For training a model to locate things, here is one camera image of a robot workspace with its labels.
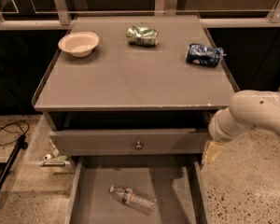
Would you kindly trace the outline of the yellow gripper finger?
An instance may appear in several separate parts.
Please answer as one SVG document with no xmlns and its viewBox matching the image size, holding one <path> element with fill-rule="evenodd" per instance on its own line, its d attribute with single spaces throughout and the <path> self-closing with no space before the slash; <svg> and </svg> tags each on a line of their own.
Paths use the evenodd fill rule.
<svg viewBox="0 0 280 224">
<path fill-rule="evenodd" d="M 206 144 L 204 152 L 202 164 L 210 164 L 212 163 L 224 150 L 225 145 L 221 142 L 210 141 Z"/>
</svg>

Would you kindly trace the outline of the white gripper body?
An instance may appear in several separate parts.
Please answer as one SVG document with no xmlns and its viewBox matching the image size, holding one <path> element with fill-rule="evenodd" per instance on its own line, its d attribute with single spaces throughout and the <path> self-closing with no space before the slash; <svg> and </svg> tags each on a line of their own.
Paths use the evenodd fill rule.
<svg viewBox="0 0 280 224">
<path fill-rule="evenodd" d="M 229 142 L 239 134 L 239 128 L 230 110 L 226 108 L 218 110 L 211 118 L 208 132 L 216 141 Z"/>
</svg>

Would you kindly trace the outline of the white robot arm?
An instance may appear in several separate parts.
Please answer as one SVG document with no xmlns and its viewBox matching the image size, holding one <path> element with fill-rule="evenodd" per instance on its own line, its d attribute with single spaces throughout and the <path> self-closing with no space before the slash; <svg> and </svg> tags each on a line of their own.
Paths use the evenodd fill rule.
<svg viewBox="0 0 280 224">
<path fill-rule="evenodd" d="M 203 152 L 203 164 L 209 164 L 230 142 L 255 129 L 280 135 L 280 92 L 244 90 L 236 92 L 225 109 L 218 110 L 208 124 L 211 140 Z"/>
</svg>

